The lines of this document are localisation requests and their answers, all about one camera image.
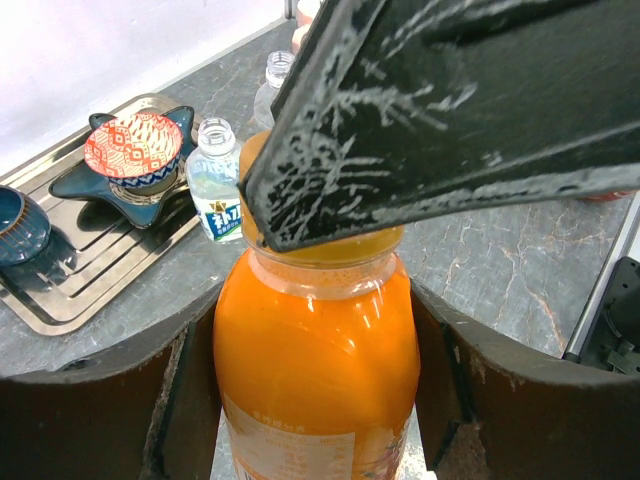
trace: orange liquid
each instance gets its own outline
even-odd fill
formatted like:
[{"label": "orange liquid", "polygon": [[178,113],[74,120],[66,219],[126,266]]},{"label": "orange liquid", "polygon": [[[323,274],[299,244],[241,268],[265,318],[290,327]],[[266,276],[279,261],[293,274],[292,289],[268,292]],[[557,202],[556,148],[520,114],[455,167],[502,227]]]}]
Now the orange liquid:
[{"label": "orange liquid", "polygon": [[[265,285],[252,271],[250,255],[256,254],[246,252],[231,271],[215,315],[214,357],[225,411],[230,400],[277,429],[355,434],[348,476],[335,478],[395,478],[420,370],[401,261],[376,290],[318,300]],[[232,435],[234,455],[235,447]],[[239,460],[251,467],[250,460]],[[304,470],[307,460],[298,467]],[[309,470],[278,478],[305,476],[316,478]]]}]

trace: small bowl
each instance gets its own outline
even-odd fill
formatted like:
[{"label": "small bowl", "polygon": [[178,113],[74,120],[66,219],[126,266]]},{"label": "small bowl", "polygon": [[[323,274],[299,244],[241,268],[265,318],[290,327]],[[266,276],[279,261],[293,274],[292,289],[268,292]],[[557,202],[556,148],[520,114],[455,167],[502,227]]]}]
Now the small bowl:
[{"label": "small bowl", "polygon": [[182,132],[169,118],[136,113],[96,128],[84,144],[84,161],[94,172],[125,188],[146,188],[165,180],[180,163]]},{"label": "small bowl", "polygon": [[51,222],[36,202],[0,186],[0,267],[31,260],[49,243]]},{"label": "small bowl", "polygon": [[634,193],[636,192],[611,192],[605,193],[603,195],[593,195],[591,197],[585,197],[582,200],[591,203],[614,202],[616,200],[620,200],[621,198],[628,197],[629,195],[633,195]]}]

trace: metal tray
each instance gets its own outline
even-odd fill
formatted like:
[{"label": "metal tray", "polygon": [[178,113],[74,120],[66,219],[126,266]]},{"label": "metal tray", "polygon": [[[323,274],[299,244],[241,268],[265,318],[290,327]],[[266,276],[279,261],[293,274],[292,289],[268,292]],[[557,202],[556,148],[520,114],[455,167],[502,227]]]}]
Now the metal tray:
[{"label": "metal tray", "polygon": [[[142,95],[110,113],[165,113],[178,106],[162,95]],[[194,138],[201,121],[196,115]],[[0,184],[38,202],[51,220],[51,241],[40,255],[0,269],[0,299],[42,335],[80,328],[198,224],[186,193],[169,199],[159,222],[147,230],[134,228],[107,203],[49,195],[51,182],[83,161],[89,133],[87,125],[0,178]]]}]

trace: gray marble surface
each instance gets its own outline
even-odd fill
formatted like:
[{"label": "gray marble surface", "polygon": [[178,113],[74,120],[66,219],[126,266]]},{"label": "gray marble surface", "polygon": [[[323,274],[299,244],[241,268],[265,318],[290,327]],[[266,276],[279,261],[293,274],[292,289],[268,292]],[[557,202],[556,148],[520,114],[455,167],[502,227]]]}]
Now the gray marble surface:
[{"label": "gray marble surface", "polygon": [[[287,49],[292,31],[290,24],[278,27],[163,93],[203,116],[226,118],[244,140],[257,131],[253,97],[267,55]],[[442,217],[409,225],[400,254],[415,278],[458,309],[559,356],[626,206],[624,200],[547,202]],[[197,228],[88,325],[65,337],[38,336],[0,304],[0,375],[55,369],[147,328],[221,281],[241,249],[216,254]],[[415,421],[412,428],[401,478],[430,478]],[[230,468],[223,429],[212,478],[232,478]]]}]

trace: star-shaped plate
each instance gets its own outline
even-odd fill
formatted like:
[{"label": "star-shaped plate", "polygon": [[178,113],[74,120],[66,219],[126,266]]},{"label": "star-shaped plate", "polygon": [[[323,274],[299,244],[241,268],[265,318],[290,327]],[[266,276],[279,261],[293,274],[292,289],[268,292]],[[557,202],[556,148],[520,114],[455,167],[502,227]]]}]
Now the star-shaped plate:
[{"label": "star-shaped plate", "polygon": [[[117,208],[134,227],[144,229],[153,225],[160,217],[167,199],[189,188],[185,162],[196,148],[196,143],[191,138],[195,119],[193,108],[177,107],[163,115],[173,120],[182,132],[180,163],[176,174],[165,180],[167,184],[163,190],[156,189],[150,193],[142,189],[126,189],[94,172],[82,161],[56,178],[49,186],[49,193],[54,197],[71,200],[103,200]],[[89,124],[95,130],[113,118],[112,115],[94,114],[89,118]]]}]

